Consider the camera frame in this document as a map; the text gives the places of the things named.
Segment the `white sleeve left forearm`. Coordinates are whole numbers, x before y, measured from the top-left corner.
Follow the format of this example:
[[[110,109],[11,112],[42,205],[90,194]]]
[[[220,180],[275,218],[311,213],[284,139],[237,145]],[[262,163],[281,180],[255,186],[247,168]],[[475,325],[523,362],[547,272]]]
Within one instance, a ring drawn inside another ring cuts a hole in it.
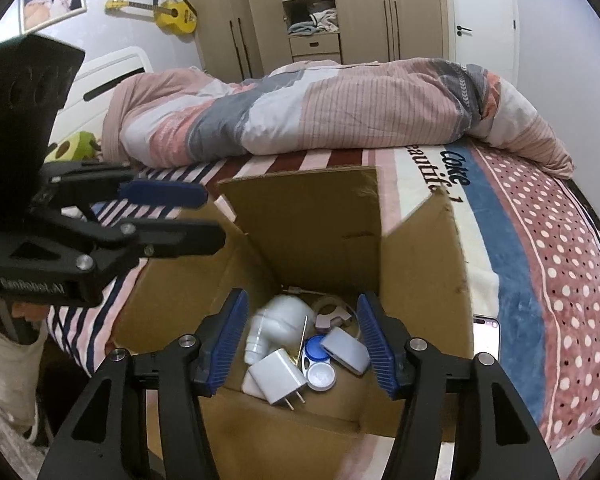
[[[0,328],[0,416],[17,434],[26,434],[38,422],[36,388],[47,339],[44,325],[24,325],[32,328],[30,344],[13,341]]]

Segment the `person's left hand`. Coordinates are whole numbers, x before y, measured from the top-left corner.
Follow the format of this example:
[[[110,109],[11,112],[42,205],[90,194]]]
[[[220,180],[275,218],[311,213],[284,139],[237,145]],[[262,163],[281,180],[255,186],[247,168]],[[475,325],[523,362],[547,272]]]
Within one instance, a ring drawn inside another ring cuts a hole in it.
[[[23,318],[27,322],[42,322],[50,312],[50,306],[42,304],[24,304],[23,302],[14,302],[12,304],[12,317]]]

